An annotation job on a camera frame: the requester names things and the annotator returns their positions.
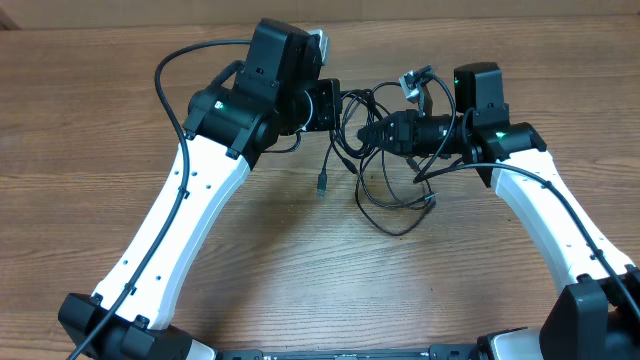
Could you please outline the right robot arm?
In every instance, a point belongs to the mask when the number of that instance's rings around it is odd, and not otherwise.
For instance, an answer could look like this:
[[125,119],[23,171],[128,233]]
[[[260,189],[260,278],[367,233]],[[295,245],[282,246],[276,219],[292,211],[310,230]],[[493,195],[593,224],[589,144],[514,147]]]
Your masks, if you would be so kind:
[[540,328],[433,345],[430,359],[635,359],[639,355],[639,269],[598,229],[563,182],[541,135],[512,123],[493,62],[459,66],[446,91],[450,116],[435,116],[430,68],[400,80],[413,108],[362,128],[365,144],[405,158],[455,156],[475,170],[525,227],[552,275],[557,300]]

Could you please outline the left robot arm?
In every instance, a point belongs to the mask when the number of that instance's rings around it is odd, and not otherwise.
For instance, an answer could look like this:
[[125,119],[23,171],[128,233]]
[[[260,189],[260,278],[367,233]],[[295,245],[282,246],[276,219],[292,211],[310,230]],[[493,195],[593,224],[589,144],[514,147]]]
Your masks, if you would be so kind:
[[339,83],[320,72],[321,30],[261,20],[245,59],[229,64],[174,121],[177,153],[128,248],[90,294],[69,294],[58,319],[75,356],[214,359],[214,347],[172,323],[184,281],[216,218],[282,136],[329,131]]

